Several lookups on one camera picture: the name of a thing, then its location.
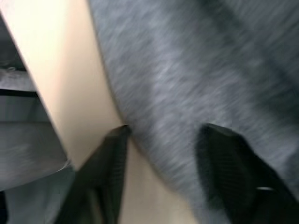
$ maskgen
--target gray heather fabric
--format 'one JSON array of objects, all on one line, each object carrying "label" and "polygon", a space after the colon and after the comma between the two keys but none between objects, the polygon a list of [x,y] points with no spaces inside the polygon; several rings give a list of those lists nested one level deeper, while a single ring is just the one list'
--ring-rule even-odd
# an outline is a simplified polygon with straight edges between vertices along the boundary
[{"label": "gray heather fabric", "polygon": [[298,1],[89,1],[125,120],[202,224],[228,223],[206,122],[244,135],[299,199]]}]

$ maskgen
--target gray fabric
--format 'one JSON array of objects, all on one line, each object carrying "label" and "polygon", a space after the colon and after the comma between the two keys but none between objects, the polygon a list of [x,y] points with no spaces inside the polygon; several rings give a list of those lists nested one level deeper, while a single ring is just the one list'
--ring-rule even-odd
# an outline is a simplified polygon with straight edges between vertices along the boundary
[{"label": "gray fabric", "polygon": [[74,176],[75,172],[67,168],[5,191],[8,224],[54,223]]},{"label": "gray fabric", "polygon": [[120,111],[202,224],[228,223],[206,122],[244,135],[299,199],[297,1],[89,1]]},{"label": "gray fabric", "polygon": [[49,123],[0,122],[0,191],[50,175],[66,161]]},{"label": "gray fabric", "polygon": [[[35,91],[26,72],[0,70],[0,89]],[[68,164],[38,98],[0,96],[0,190],[50,175]]]},{"label": "gray fabric", "polygon": [[35,91],[27,72],[5,69],[0,69],[0,89]]}]

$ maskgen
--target blurry surface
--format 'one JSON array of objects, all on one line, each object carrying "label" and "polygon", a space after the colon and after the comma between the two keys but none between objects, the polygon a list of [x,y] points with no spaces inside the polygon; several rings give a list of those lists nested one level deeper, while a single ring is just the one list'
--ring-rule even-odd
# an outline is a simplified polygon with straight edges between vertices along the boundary
[{"label": "blurry surface", "polygon": [[[121,124],[85,0],[0,0],[1,12],[76,168]],[[121,224],[194,224],[187,204],[130,146]]]},{"label": "blurry surface", "polygon": [[206,123],[241,133],[299,199],[298,1],[89,2],[119,109],[198,220],[229,223]]}]

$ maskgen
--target gray clothing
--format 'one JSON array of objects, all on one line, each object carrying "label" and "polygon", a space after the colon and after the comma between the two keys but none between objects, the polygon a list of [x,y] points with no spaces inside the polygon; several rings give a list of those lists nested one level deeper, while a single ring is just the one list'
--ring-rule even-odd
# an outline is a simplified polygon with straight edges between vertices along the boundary
[{"label": "gray clothing", "polygon": [[[0,69],[0,89],[35,91],[27,72]],[[0,96],[0,191],[68,165],[39,98]]]},{"label": "gray clothing", "polygon": [[5,191],[8,224],[52,224],[74,180],[71,168]]},{"label": "gray clothing", "polygon": [[120,111],[200,223],[228,223],[206,122],[242,134],[299,199],[298,1],[89,1]]}]

